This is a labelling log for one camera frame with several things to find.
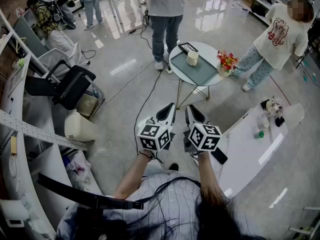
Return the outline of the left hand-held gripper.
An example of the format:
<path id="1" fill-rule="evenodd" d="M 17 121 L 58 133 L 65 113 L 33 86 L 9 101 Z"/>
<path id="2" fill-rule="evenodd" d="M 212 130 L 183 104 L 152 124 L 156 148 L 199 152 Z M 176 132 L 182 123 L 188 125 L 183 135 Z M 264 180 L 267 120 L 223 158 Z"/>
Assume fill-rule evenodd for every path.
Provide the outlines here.
<path id="1" fill-rule="evenodd" d="M 156 113 L 156 119 L 147 117 L 136 126 L 136 149 L 140 154 L 144 150 L 151 160 L 163 163 L 163 150 L 168 150 L 175 134 L 173 126 L 176 118 L 176 104 L 171 102 Z"/>

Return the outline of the dark grey rectangular tray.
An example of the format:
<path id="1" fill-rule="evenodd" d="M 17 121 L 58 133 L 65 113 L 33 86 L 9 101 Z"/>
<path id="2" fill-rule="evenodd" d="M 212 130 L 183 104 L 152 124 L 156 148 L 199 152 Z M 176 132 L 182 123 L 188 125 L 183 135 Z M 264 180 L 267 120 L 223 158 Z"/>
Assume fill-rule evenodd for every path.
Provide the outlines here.
<path id="1" fill-rule="evenodd" d="M 171 58 L 170 62 L 198 86 L 204 86 L 218 75 L 217 69 L 203 57 L 198 57 L 196 65 L 189 65 L 187 58 L 188 56 L 181 52 Z"/>

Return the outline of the cream cup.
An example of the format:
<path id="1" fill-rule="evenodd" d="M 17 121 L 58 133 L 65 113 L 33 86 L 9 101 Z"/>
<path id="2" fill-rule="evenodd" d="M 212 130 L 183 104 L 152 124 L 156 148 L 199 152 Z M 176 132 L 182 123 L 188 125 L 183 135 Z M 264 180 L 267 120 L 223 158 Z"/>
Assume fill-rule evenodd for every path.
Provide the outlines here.
<path id="1" fill-rule="evenodd" d="M 189 66 L 195 67 L 198 63 L 199 54 L 196 51 L 189 51 L 186 58 L 186 63 Z"/>

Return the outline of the person's right forearm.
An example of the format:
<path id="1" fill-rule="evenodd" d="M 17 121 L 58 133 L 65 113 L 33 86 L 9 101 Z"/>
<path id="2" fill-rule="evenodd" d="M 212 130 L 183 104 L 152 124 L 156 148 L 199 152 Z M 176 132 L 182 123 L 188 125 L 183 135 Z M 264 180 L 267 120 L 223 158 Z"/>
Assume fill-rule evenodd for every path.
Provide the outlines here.
<path id="1" fill-rule="evenodd" d="M 210 154 L 204 151 L 198 155 L 198 168 L 200 175 L 201 191 L 205 195 L 213 194 L 224 198 L 225 195 L 219 187 L 216 175 L 212 168 Z"/>

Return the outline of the person's left forearm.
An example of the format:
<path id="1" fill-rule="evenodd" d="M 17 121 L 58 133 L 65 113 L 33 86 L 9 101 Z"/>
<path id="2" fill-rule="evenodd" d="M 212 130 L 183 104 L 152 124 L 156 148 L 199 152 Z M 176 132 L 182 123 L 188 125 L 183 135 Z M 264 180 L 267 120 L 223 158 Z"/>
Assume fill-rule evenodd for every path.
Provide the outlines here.
<path id="1" fill-rule="evenodd" d="M 140 186 L 142 178 L 151 159 L 149 150 L 144 149 L 137 155 L 135 161 L 124 175 L 112 196 L 116 199 L 125 200 Z"/>

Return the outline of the grey cylindrical container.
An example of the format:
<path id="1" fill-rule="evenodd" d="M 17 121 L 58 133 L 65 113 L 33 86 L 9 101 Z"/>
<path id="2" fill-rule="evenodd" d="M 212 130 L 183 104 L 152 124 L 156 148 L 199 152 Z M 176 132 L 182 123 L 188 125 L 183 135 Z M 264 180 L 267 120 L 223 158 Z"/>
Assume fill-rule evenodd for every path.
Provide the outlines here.
<path id="1" fill-rule="evenodd" d="M 270 127 L 270 122 L 269 122 L 268 118 L 267 117 L 263 117 L 260 120 L 259 129 L 261 131 L 267 132 L 269 130 L 269 127 Z"/>

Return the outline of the white curved desk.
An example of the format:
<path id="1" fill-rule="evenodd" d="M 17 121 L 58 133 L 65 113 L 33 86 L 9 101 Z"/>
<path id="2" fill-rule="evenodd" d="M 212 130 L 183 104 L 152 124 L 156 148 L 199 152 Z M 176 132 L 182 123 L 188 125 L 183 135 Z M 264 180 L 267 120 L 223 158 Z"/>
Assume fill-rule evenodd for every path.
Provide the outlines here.
<path id="1" fill-rule="evenodd" d="M 284 109 L 285 122 L 282 126 L 276 126 L 275 118 L 270 117 L 264 137 L 257 139 L 255 136 L 263 126 L 263 110 L 261 105 L 257 105 L 230 127 L 218 143 L 227 161 L 220 164 L 214 157 L 210 158 L 224 195 L 233 198 L 248 185 L 276 152 L 288 131 L 304 117 L 305 110 L 301 104 L 288 106 Z"/>

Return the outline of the round white side table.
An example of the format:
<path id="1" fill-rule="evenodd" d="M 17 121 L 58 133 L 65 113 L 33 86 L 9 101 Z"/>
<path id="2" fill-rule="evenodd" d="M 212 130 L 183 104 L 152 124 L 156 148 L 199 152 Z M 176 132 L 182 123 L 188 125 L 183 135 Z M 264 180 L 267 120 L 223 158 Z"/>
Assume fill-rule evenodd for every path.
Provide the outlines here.
<path id="1" fill-rule="evenodd" d="M 217 69 L 219 60 L 217 59 L 218 51 L 215 48 L 202 42 L 190 41 L 189 43 L 198 50 L 199 56 L 203 57 L 206 61 L 208 61 L 211 65 L 213 65 Z M 197 85 L 171 63 L 171 59 L 180 53 L 183 53 L 183 52 L 179 49 L 178 46 L 176 46 L 169 54 L 169 67 L 171 68 L 173 73 L 178 77 L 178 91 L 177 91 L 177 100 L 176 100 L 177 110 L 183 107 L 184 103 L 186 102 L 185 100 L 180 101 L 180 95 L 181 95 L 183 83 L 187 83 L 190 86 L 192 86 L 193 91 L 196 91 L 197 93 L 201 94 L 204 97 L 204 99 L 208 101 L 210 99 L 210 92 L 205 94 L 202 90 L 204 90 L 205 88 L 208 89 L 210 86 L 218 84 L 223 79 L 223 77 L 221 77 L 217 72 L 218 75 L 212 78 L 211 81 L 209 81 L 204 86 Z"/>

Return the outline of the dried flower pot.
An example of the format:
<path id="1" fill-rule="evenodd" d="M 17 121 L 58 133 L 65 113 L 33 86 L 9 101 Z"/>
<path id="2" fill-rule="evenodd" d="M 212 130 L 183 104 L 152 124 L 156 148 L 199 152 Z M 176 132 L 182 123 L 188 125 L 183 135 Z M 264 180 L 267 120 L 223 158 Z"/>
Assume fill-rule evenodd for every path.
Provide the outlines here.
<path id="1" fill-rule="evenodd" d="M 284 103 L 279 97 L 273 96 L 266 103 L 265 115 L 267 117 L 280 118 L 283 114 Z"/>

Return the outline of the woven basket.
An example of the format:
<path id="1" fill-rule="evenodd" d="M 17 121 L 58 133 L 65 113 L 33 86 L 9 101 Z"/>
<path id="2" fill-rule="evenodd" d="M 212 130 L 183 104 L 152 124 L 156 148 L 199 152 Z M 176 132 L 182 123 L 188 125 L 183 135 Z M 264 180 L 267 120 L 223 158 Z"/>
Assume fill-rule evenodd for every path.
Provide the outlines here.
<path id="1" fill-rule="evenodd" d="M 94 107 L 96 106 L 98 99 L 95 96 L 84 93 L 75 109 L 84 117 L 89 117 L 92 114 Z"/>

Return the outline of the person's striped shirt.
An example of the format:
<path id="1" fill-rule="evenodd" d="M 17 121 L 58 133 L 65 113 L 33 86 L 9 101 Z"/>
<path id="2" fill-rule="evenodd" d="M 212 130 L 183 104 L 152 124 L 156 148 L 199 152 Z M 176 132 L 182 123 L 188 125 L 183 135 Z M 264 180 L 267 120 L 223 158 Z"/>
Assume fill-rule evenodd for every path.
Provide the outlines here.
<path id="1" fill-rule="evenodd" d="M 145 177 L 129 201 L 151 198 L 138 209 L 105 209 L 94 221 L 77 221 L 72 205 L 57 227 L 57 240 L 253 240 L 242 233 L 233 207 L 217 192 L 201 191 L 177 171 Z"/>

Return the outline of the cream waste bin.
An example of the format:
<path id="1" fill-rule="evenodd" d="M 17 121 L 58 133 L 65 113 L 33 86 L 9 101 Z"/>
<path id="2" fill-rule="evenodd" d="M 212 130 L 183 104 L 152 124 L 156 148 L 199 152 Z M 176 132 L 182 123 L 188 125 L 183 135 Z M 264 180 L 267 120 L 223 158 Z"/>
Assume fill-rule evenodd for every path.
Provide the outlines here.
<path id="1" fill-rule="evenodd" d="M 70 110 L 64 121 L 64 134 L 67 139 L 80 142 L 95 141 L 98 137 L 98 126 L 76 109 Z"/>

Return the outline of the black office chair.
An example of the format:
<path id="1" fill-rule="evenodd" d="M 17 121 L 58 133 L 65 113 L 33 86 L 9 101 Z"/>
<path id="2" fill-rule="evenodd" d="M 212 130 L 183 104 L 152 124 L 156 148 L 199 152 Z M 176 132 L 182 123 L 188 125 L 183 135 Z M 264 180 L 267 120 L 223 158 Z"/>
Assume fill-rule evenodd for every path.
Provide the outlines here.
<path id="1" fill-rule="evenodd" d="M 61 65 L 67 66 L 69 71 L 59 83 L 52 83 L 51 77 Z M 78 65 L 69 66 L 65 60 L 61 59 L 44 78 L 27 76 L 24 89 L 31 96 L 51 97 L 54 106 L 60 104 L 66 110 L 71 111 L 76 108 L 78 101 L 89 86 L 92 86 L 99 93 L 100 102 L 89 115 L 88 119 L 91 120 L 105 101 L 105 94 L 94 83 L 95 79 L 96 75 L 91 71 Z"/>

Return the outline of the crumpled plastic bag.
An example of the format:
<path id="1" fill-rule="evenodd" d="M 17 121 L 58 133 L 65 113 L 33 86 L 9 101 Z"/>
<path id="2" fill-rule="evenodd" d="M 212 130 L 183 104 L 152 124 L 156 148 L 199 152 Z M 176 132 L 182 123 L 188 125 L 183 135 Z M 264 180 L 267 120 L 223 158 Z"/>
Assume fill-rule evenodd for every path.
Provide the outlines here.
<path id="1" fill-rule="evenodd" d="M 65 169 L 73 186 L 90 183 L 89 172 L 91 164 L 86 160 L 82 152 L 77 151 L 74 153 Z"/>

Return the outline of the white shelving workbench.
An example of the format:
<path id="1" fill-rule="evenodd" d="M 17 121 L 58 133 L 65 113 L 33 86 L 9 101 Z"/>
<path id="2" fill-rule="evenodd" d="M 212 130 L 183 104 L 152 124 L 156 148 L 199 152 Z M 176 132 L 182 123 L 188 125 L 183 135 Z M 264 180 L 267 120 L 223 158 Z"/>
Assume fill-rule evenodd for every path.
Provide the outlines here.
<path id="1" fill-rule="evenodd" d="M 34 126 L 23 121 L 23 99 L 29 63 L 33 62 L 44 76 L 48 76 L 49 70 L 20 39 L 1 9 L 0 25 L 5 25 L 9 31 L 0 41 L 0 55 L 10 39 L 15 39 L 25 51 L 23 66 L 15 70 L 5 83 L 0 108 L 0 125 L 10 129 L 3 141 L 0 141 L 1 166 L 5 186 L 9 197 L 12 200 L 20 200 L 28 212 L 29 218 L 21 222 L 28 237 L 32 240 L 55 240 L 56 228 L 48 219 L 34 186 L 38 177 L 32 176 L 29 169 L 25 137 L 51 145 L 44 151 L 44 154 L 53 155 L 56 160 L 53 174 L 57 176 L 57 180 L 65 185 L 70 185 L 71 182 L 63 164 L 59 147 L 69 148 L 71 151 L 87 151 L 88 147 L 85 142 L 70 140 L 55 134 L 48 98 L 45 98 L 40 111 L 40 114 L 48 122 L 47 124 L 42 125 L 38 121 L 38 125 Z"/>

